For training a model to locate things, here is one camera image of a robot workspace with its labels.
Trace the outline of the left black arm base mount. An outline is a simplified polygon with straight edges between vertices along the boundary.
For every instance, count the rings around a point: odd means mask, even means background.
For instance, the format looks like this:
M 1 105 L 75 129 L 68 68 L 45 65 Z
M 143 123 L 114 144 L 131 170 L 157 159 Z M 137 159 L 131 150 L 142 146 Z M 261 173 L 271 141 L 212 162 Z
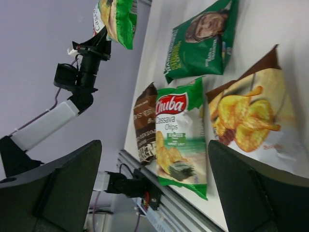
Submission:
M 153 210 L 157 210 L 162 191 L 140 170 L 134 169 L 133 177 L 128 178 L 122 173 L 106 172 L 108 185 L 106 193 L 124 194 L 128 198 L 142 198 Z

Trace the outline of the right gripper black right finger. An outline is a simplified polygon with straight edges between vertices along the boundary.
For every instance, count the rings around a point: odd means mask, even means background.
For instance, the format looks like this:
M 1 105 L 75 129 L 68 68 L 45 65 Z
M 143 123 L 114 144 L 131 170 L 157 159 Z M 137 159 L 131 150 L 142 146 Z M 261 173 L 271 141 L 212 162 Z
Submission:
M 211 140 L 208 156 L 230 232 L 307 232 L 309 180 Z

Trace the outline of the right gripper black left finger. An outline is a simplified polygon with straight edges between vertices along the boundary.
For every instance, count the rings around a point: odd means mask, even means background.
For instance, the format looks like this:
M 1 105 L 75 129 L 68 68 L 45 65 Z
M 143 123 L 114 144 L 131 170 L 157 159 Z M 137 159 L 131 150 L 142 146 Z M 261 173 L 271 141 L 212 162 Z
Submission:
M 83 231 L 102 145 L 77 150 L 0 182 L 2 232 Z

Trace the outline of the green Chuba cassava chips bag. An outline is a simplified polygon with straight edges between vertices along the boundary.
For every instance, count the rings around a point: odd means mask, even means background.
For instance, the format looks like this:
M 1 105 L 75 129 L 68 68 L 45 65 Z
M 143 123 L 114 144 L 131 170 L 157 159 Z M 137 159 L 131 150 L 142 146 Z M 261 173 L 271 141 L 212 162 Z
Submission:
M 99 0 L 93 10 L 93 35 L 107 29 L 107 40 L 133 49 L 138 2 L 136 0 Z

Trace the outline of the dark green Real chips bag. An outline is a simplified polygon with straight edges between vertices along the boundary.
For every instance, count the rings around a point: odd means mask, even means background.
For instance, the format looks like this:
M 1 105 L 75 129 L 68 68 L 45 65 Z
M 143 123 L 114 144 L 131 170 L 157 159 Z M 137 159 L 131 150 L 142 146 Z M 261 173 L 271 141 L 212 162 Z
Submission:
M 172 29 L 164 68 L 168 83 L 224 73 L 233 48 L 238 9 L 237 0 L 218 0 Z

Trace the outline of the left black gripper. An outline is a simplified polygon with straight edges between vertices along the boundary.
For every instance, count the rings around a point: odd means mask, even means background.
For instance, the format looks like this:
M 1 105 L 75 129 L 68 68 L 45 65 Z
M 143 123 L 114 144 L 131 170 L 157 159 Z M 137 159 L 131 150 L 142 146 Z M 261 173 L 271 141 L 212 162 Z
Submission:
M 97 56 L 100 60 L 108 61 L 111 58 L 111 41 L 106 39 L 107 29 L 104 27 L 98 34 L 86 42 L 77 43 L 72 41 L 72 48 L 79 52 L 78 56 Z

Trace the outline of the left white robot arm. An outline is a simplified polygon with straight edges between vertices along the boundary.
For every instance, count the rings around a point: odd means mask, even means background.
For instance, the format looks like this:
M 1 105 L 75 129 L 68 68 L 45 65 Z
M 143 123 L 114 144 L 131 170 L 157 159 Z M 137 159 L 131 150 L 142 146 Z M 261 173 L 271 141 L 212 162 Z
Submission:
M 111 41 L 103 28 L 86 42 L 73 42 L 75 55 L 81 56 L 81 63 L 59 63 L 56 68 L 54 86 L 65 89 L 72 95 L 62 103 L 55 103 L 24 126 L 0 140 L 0 157 L 7 178 L 27 172 L 42 165 L 31 159 L 27 151 L 45 140 L 55 131 L 79 116 L 93 103 L 93 93 L 99 65 L 111 57 Z

